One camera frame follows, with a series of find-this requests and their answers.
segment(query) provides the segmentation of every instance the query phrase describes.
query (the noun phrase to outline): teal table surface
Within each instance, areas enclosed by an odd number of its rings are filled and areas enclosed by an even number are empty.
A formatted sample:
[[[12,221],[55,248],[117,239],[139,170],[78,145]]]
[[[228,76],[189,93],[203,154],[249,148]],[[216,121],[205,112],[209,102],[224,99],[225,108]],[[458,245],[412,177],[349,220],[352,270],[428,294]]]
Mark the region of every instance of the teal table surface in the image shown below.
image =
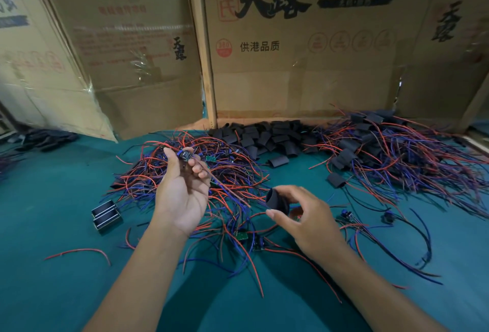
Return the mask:
[[[162,140],[158,135],[112,143],[90,137],[50,153],[33,153],[0,181],[0,329],[10,331],[79,331],[97,309],[127,260],[130,249],[120,248],[125,232],[133,227],[131,241],[143,234],[136,224],[148,221],[151,212],[125,210],[123,224],[104,236],[95,230],[90,211],[113,182],[113,173],[127,165],[115,156],[133,144]],[[126,159],[134,162],[134,148]],[[297,184],[321,199],[333,193],[330,205],[348,203],[341,190],[328,182],[327,170],[308,167],[321,155],[302,155],[276,170],[268,168],[270,185]],[[374,203],[368,195],[357,197]],[[388,281],[406,286],[402,291],[451,330],[489,330],[489,222],[461,209],[430,204],[421,195],[400,202],[408,219],[419,223],[409,208],[426,222],[432,237],[433,260],[426,271],[441,274],[443,286],[408,272],[366,238],[359,239],[369,264]],[[340,208],[332,208],[335,215]],[[380,224],[380,213],[355,206],[367,224]],[[270,225],[259,217],[258,228]],[[408,225],[377,229],[377,236],[398,257],[414,264],[426,252],[422,237]],[[277,240],[290,241],[278,230]],[[49,255],[75,248],[98,248],[43,261]],[[200,242],[195,258],[215,259],[215,249]],[[261,298],[251,268],[228,279],[228,273],[204,262],[188,263],[175,271],[158,330],[184,332],[247,331],[364,331],[362,316],[342,296],[339,304],[329,287],[304,261],[295,256],[254,252],[265,298]]]

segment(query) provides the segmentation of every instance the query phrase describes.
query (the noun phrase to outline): person's right hand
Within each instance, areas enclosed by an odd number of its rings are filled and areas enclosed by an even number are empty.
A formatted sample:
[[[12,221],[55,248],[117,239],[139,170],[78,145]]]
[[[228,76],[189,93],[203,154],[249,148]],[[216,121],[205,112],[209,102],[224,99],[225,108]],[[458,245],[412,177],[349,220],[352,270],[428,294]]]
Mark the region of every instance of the person's right hand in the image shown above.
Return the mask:
[[[274,189],[285,196],[289,203],[298,202],[302,207],[300,222],[289,218],[281,211],[266,211],[272,220],[294,237],[302,252],[324,266],[321,264],[322,261],[335,260],[336,255],[345,251],[345,247],[348,246],[325,201],[295,185],[280,185]]]

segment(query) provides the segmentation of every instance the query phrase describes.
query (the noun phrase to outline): cardboard wall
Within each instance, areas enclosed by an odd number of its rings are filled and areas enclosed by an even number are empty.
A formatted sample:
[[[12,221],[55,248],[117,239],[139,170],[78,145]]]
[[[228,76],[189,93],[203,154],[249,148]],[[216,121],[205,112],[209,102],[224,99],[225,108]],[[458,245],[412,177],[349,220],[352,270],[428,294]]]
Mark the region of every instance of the cardboard wall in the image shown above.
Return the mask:
[[[489,0],[430,0],[397,109],[413,118],[460,119],[489,71]]]
[[[220,118],[390,108],[429,0],[205,0]]]
[[[0,99],[28,125],[115,140],[43,0],[0,0]]]
[[[122,138],[202,118],[188,0],[50,0],[85,81]]]

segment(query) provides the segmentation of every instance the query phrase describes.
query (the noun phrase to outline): hand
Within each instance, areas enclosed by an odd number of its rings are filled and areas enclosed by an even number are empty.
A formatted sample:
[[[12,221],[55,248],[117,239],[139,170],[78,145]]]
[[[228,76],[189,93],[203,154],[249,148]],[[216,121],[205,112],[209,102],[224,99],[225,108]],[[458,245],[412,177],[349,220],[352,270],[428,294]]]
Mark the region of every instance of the hand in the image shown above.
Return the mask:
[[[266,214],[294,237],[302,252],[324,266],[321,262],[334,260],[336,254],[345,250],[346,242],[325,201],[295,185],[281,185],[274,189],[285,196],[289,203],[298,202],[301,205],[303,213],[300,222],[277,210],[267,210]]]
[[[184,149],[194,153],[192,148]],[[200,161],[198,155],[193,154],[194,157],[185,164],[170,148],[165,148],[164,152],[168,158],[168,169],[156,189],[152,223],[156,221],[163,226],[172,226],[190,236],[204,216],[211,179],[196,161]]]

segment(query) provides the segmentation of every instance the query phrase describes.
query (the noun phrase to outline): red circle logo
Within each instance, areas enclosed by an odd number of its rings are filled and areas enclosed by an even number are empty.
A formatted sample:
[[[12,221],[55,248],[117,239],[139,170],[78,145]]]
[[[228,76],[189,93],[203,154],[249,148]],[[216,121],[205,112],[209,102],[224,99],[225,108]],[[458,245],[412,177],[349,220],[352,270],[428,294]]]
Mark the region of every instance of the red circle logo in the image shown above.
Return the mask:
[[[221,38],[216,44],[217,55],[220,57],[229,57],[233,53],[233,46],[229,40]]]

